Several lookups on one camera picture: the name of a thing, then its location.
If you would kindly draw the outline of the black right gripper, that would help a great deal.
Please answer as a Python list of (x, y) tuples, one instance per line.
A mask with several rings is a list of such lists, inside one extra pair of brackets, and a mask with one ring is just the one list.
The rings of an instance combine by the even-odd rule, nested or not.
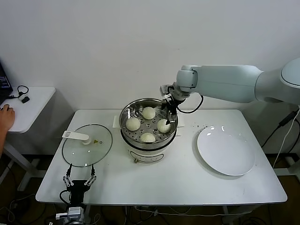
[(165, 124), (171, 124), (177, 120), (177, 107), (180, 104), (172, 95), (167, 95), (166, 99), (162, 100), (162, 110), (167, 110)]

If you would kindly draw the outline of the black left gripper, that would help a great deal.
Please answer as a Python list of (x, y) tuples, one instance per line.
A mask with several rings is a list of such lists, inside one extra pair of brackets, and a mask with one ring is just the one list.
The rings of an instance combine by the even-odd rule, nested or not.
[(67, 169), (66, 175), (63, 176), (63, 181), (66, 187), (69, 187), (70, 202), (69, 206), (85, 206), (83, 203), (84, 194), (89, 190), (89, 186), (93, 184), (97, 176), (94, 169), (94, 164), (91, 165), (91, 174), (88, 180), (70, 180), (72, 164)]

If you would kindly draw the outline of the person's hand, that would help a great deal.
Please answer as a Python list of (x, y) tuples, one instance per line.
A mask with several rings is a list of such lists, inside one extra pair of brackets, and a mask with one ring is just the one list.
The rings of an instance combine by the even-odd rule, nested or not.
[(8, 132), (15, 121), (15, 111), (9, 104), (5, 104), (0, 110), (0, 130)]

